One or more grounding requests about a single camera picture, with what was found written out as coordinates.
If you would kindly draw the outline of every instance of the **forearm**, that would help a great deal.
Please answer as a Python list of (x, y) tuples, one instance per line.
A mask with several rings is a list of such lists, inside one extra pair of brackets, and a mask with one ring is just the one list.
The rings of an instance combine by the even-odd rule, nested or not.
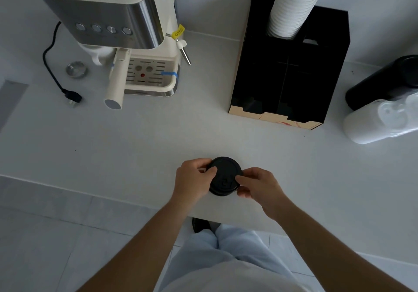
[(357, 255), (289, 199), (281, 200), (275, 220), (327, 292), (411, 291)]
[(167, 203), (79, 292), (152, 292), (189, 209)]

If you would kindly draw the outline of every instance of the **shoe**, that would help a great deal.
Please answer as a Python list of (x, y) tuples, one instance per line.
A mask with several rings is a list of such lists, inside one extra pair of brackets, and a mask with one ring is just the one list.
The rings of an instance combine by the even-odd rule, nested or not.
[(191, 220), (191, 225), (193, 226), (194, 233), (199, 233), (204, 229), (211, 230), (210, 225), (209, 225), (209, 221), (206, 221), (204, 219), (199, 219), (199, 218), (194, 218), (193, 217), (192, 220)]

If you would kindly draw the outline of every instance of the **control button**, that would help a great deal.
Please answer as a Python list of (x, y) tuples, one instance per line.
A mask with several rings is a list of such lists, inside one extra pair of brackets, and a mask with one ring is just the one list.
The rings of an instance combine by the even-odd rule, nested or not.
[(108, 25), (107, 27), (106, 27), (106, 29), (107, 29), (107, 31), (109, 31), (110, 33), (116, 33), (116, 29), (115, 28), (113, 28), (112, 26), (110, 26), (110, 25)]
[(102, 28), (99, 25), (92, 24), (91, 28), (93, 29), (93, 31), (102, 32)]
[(81, 31), (86, 31), (86, 27), (78, 22), (76, 23), (76, 28)]
[(122, 32), (124, 34), (128, 35), (128, 36), (130, 36), (132, 34), (132, 31), (129, 28), (127, 28), (127, 27), (123, 27), (122, 28)]

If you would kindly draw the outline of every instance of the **black cup lid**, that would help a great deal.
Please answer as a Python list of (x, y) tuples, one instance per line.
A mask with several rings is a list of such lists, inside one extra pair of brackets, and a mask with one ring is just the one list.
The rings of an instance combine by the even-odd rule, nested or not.
[(227, 196), (239, 187), (235, 177), (242, 175), (243, 171), (235, 160), (228, 157), (218, 157), (212, 160), (207, 169), (211, 167), (217, 167), (218, 169), (210, 184), (209, 191), (211, 193), (218, 196)]

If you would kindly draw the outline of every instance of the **left hand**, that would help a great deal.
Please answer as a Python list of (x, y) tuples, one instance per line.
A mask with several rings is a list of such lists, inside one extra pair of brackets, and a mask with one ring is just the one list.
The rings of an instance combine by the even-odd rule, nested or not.
[(183, 162), (175, 175), (171, 200), (180, 201), (191, 209), (206, 195), (218, 169), (212, 167), (205, 173), (200, 172), (199, 169), (205, 168), (211, 161), (212, 159), (194, 159)]

